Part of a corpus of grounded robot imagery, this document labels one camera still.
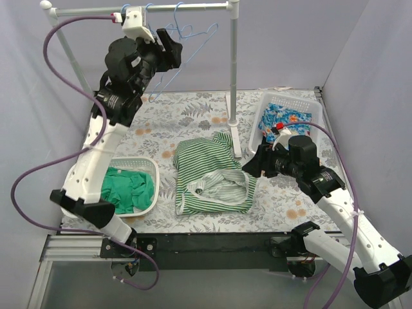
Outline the green striped tank top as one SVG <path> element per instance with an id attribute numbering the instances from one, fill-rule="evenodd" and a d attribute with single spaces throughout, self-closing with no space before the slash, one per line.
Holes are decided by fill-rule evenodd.
<path id="1" fill-rule="evenodd" d="M 246 173 L 234 159 L 230 135 L 216 132 L 211 137 L 181 141 L 173 165 L 178 171 L 177 215 L 244 214 L 253 208 L 259 180 Z"/>

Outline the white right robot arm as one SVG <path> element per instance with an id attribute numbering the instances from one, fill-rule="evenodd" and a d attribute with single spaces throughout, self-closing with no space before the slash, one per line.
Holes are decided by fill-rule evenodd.
<path id="1" fill-rule="evenodd" d="M 293 136 L 288 146 L 259 145 L 243 170 L 258 178 L 278 174 L 296 180 L 307 195 L 338 226 L 345 238 L 354 241 L 350 267 L 346 266 L 350 249 L 321 234 L 313 222 L 292 230 L 291 247 L 299 256 L 314 253 L 346 273 L 359 297 L 370 308 L 381 308 L 411 290 L 411 256 L 390 245 L 361 211 L 335 171 L 321 165 L 317 147 L 308 136 Z"/>

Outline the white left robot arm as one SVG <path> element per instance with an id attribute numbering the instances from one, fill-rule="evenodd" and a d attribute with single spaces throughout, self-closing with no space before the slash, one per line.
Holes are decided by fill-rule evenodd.
<path id="1" fill-rule="evenodd" d="M 115 213 L 115 206 L 101 198 L 101 187 L 111 159 L 127 133 L 142 95 L 154 75 L 180 67 L 181 43 L 165 28 L 156 31 L 154 41 L 124 37 L 113 41 L 105 57 L 107 70 L 94 92 L 83 153 L 69 172 L 61 189 L 50 200 L 81 217 L 115 240 L 115 250 L 125 258 L 137 249 L 135 231 Z"/>

